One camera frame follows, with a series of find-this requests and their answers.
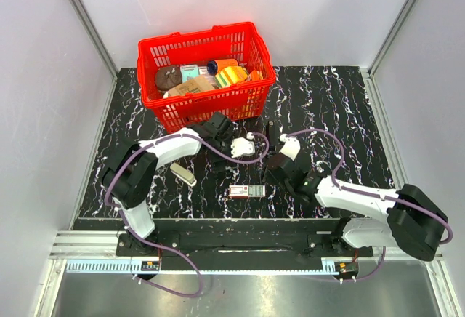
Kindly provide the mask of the black stapler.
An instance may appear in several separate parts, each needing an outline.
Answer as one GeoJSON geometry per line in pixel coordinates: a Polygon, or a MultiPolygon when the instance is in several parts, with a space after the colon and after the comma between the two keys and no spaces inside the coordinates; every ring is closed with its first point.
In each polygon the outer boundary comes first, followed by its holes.
{"type": "Polygon", "coordinates": [[[278,140],[275,122],[268,121],[265,130],[266,130],[266,137],[269,141],[269,152],[274,153],[276,151],[277,140],[278,140]]]}

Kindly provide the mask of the beige and white stapler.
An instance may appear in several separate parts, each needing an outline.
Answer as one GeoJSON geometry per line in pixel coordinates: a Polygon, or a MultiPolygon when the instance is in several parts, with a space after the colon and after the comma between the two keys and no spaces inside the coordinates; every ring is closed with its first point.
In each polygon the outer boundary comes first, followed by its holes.
{"type": "Polygon", "coordinates": [[[196,185],[197,180],[195,175],[183,166],[180,166],[178,163],[171,164],[170,170],[176,178],[180,179],[188,186],[193,187],[196,185]]]}

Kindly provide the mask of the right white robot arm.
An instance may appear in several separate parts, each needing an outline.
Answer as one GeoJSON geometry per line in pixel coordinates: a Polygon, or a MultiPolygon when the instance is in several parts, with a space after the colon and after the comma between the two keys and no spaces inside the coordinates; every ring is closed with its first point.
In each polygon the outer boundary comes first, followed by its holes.
{"type": "Polygon", "coordinates": [[[332,174],[305,169],[298,162],[300,142],[281,135],[281,147],[267,162],[267,177],[305,205],[343,209],[358,216],[341,221],[330,239],[331,249],[346,256],[366,246],[396,247],[424,262],[433,261],[448,217],[418,187],[370,188],[343,182],[332,174]]]}

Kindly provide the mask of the red white staple box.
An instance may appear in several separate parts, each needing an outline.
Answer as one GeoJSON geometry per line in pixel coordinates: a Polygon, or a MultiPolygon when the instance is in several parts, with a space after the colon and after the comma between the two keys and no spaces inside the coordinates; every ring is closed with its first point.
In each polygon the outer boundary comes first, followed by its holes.
{"type": "Polygon", "coordinates": [[[266,196],[264,185],[231,185],[229,197],[231,198],[262,198],[266,196]]]}

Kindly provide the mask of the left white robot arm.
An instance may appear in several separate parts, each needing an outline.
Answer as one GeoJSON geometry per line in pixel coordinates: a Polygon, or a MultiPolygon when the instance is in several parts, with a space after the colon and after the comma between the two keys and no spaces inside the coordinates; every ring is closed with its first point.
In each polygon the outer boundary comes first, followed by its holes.
{"type": "Polygon", "coordinates": [[[212,166],[220,168],[229,159],[255,154],[253,135],[235,137],[232,121],[220,112],[200,123],[154,140],[123,139],[108,157],[101,176],[106,189],[104,202],[123,212],[132,237],[132,247],[141,255],[154,253],[158,245],[155,223],[146,198],[154,174],[186,156],[196,155],[207,143],[212,166]]]}

